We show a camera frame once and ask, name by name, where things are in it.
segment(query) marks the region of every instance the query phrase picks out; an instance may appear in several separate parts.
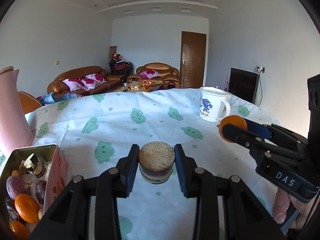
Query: ceiling light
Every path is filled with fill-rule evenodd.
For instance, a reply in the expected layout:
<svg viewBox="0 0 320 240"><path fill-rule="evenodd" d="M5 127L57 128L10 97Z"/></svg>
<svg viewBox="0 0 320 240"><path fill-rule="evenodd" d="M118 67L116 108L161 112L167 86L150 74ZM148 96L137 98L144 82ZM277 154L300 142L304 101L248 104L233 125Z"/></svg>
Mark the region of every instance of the ceiling light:
<svg viewBox="0 0 320 240"><path fill-rule="evenodd" d="M179 8L181 8L182 12L191 12L191 9L193 9L191 7L179 7Z"/></svg>
<svg viewBox="0 0 320 240"><path fill-rule="evenodd" d="M131 9L121 10L120 12L124 12L124 14L132 13Z"/></svg>
<svg viewBox="0 0 320 240"><path fill-rule="evenodd" d="M149 6L152 12L161 11L161 6Z"/></svg>

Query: blue gripper pad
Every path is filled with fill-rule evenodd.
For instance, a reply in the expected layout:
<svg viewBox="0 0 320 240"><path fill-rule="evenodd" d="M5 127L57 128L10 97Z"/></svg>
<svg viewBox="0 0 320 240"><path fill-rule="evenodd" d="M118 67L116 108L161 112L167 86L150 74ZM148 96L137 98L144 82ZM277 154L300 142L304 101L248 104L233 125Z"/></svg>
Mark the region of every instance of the blue gripper pad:
<svg viewBox="0 0 320 240"><path fill-rule="evenodd" d="M271 138L271 132L268 130L267 127L258 124L256 122L252 122L248 119L245 119L248 125L248 131L253 132L257 135L259 135L261 138L270 139Z"/></svg>

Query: wooden door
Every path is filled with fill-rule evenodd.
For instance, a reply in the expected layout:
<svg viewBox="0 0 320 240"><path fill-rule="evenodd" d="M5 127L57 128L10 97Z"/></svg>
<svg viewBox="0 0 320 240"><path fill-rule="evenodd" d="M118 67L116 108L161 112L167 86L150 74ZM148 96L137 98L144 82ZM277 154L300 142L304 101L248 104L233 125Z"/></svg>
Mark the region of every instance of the wooden door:
<svg viewBox="0 0 320 240"><path fill-rule="evenodd" d="M206 40L206 34L182 32L180 78L183 88L203 85Z"/></svg>

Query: mug handle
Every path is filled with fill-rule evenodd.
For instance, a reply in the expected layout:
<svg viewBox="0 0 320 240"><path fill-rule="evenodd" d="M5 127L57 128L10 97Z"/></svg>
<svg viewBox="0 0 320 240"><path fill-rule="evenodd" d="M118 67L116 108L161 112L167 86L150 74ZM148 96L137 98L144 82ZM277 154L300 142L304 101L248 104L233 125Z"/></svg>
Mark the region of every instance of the mug handle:
<svg viewBox="0 0 320 240"><path fill-rule="evenodd" d="M224 105L226 106L226 114L224 115L224 117L217 117L216 119L218 121L221 121L223 118L225 118L226 116L230 115L231 112L231 107L228 101L226 100L221 100L222 103L224 103Z"/></svg>

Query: bedsheet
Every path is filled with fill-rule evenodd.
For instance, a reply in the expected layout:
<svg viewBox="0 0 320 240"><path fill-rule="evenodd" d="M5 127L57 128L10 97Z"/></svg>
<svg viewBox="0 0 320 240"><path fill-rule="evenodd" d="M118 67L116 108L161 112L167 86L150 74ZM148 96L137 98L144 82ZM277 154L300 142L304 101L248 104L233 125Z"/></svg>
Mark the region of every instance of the bedsheet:
<svg viewBox="0 0 320 240"><path fill-rule="evenodd" d="M231 114L281 125L267 111L236 96L230 94L228 102ZM224 141L217 122L199 117L199 104L198 89L113 92L44 106L26 119L35 135L33 145L60 146L69 162L68 178L99 176L127 156L132 144L180 143L199 167L225 178L240 176L271 213L276 187L256 174L255 160L247 149ZM195 208L195 199L183 197L176 170L160 185L146 182L138 170L130 197L118 200L122 239L189 240ZM224 239L222 219L220 227L220 239Z"/></svg>

